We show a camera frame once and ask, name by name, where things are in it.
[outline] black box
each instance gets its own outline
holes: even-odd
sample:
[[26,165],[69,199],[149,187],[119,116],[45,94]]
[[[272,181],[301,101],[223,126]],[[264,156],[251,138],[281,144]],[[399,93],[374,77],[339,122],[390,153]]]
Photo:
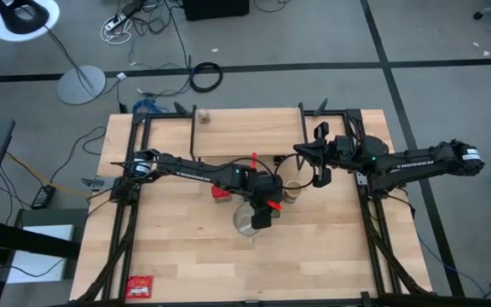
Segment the black box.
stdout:
[[249,0],[183,0],[187,20],[203,20],[249,14]]

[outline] red snack bag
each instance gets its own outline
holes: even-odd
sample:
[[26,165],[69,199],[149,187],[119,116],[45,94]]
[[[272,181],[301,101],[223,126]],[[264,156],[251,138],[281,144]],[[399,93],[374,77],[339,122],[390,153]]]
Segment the red snack bag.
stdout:
[[151,298],[152,276],[130,276],[126,283],[126,299]]

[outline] black floor stripe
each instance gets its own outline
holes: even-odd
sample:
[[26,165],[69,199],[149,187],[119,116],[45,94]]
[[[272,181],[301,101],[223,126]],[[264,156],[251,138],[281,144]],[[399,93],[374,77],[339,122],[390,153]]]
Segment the black floor stripe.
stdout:
[[[421,68],[421,67],[468,67],[491,66],[491,59],[473,60],[440,60],[440,61],[381,61],[381,62],[323,62],[323,63],[292,63],[292,64],[267,64],[267,65],[243,65],[221,67],[225,73],[233,72],[287,72],[303,70],[338,70],[338,69],[379,69],[379,68]],[[116,78],[124,72],[128,77],[157,77],[188,75],[187,69],[146,69],[133,71],[109,71],[106,77]],[[201,73],[217,73],[205,70]],[[62,73],[4,75],[0,76],[0,83],[5,82],[32,82],[32,81],[56,81]]]
[[[371,11],[371,8],[368,4],[368,0],[361,0],[361,6],[363,7],[363,13],[365,14],[365,18],[367,19],[368,28],[371,32],[371,36],[373,37],[378,57],[382,63],[388,63],[388,57],[385,54],[384,46],[382,45],[382,38],[380,37],[380,33],[378,32],[378,28],[376,27],[373,12]],[[399,123],[401,124],[401,129],[403,135],[405,136],[405,141],[407,142],[407,146],[409,149],[418,149],[418,145],[416,143],[416,140],[414,139],[413,130],[410,125],[410,121],[408,120],[407,112],[405,111],[401,95],[399,95],[399,90],[397,89],[397,84],[393,76],[393,72],[391,71],[391,68],[389,66],[385,66],[383,70],[388,88],[390,90],[391,99],[393,100],[393,104],[396,108],[397,117],[399,119]],[[441,216],[439,215],[439,211],[436,207],[435,198],[433,197],[433,192],[431,190],[429,181],[420,181],[420,187],[422,191],[422,196],[424,197],[425,207],[430,219],[431,227],[433,228],[433,234],[435,235],[436,244],[439,248],[439,253],[441,253],[441,260],[445,264],[455,268],[452,252],[450,251],[450,246],[448,244],[447,236],[442,226]],[[465,296],[464,289],[461,286],[461,281],[459,280],[458,274],[450,269],[447,269],[446,267],[444,269],[452,294],[454,296]]]

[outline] red object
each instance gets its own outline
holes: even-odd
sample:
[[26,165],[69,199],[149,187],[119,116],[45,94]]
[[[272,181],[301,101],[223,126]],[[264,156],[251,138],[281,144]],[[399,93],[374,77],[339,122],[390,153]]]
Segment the red object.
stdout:
[[281,205],[278,204],[277,202],[274,202],[272,200],[269,200],[269,206],[273,207],[275,210],[281,210]]
[[232,199],[230,193],[216,186],[211,186],[211,196],[215,201],[228,201]]
[[126,283],[126,299],[151,298],[152,276],[130,276]]
[[255,168],[257,166],[257,153],[253,153],[253,161],[251,162],[251,168]]

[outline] wooden tabletop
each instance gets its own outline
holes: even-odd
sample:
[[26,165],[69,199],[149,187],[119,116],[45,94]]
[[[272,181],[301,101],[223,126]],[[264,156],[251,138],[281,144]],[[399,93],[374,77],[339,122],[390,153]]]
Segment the wooden tabletop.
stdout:
[[[278,112],[288,129],[279,128]],[[267,116],[255,116],[260,113]],[[271,155],[291,153],[292,144],[302,140],[297,108],[210,110],[210,114],[209,124],[197,122],[194,144],[197,156],[208,157],[206,163],[221,164],[255,151],[273,166]],[[362,115],[367,134],[393,150],[383,111],[362,110]],[[344,134],[339,116],[306,117],[310,141],[313,129],[322,121],[330,125],[327,139]],[[124,160],[130,122],[131,115],[109,119],[99,176],[121,175],[122,169],[109,162]],[[190,132],[190,119],[155,119],[148,147],[187,159]],[[240,142],[245,137],[248,141]],[[262,146],[269,140],[275,145]],[[305,164],[298,171],[290,159],[279,174],[284,182],[307,182],[312,170]],[[209,184],[180,177],[163,177],[143,185],[130,275],[153,275],[154,282],[152,297],[136,303],[358,298],[363,291],[376,296],[353,175],[333,170],[329,185],[308,187],[294,204],[284,203],[281,218],[274,219],[273,226],[261,230],[253,240],[239,235],[233,226],[240,198],[234,195],[231,202],[216,204],[210,189]],[[406,199],[400,191],[392,194]],[[93,199],[90,208],[107,197]],[[71,298],[80,296],[105,264],[115,212],[115,205],[106,205],[89,217]],[[410,210],[388,199],[384,200],[384,212],[396,257],[420,286],[430,289]],[[389,291],[381,254],[380,259]],[[121,263],[115,270],[113,296],[120,270]]]

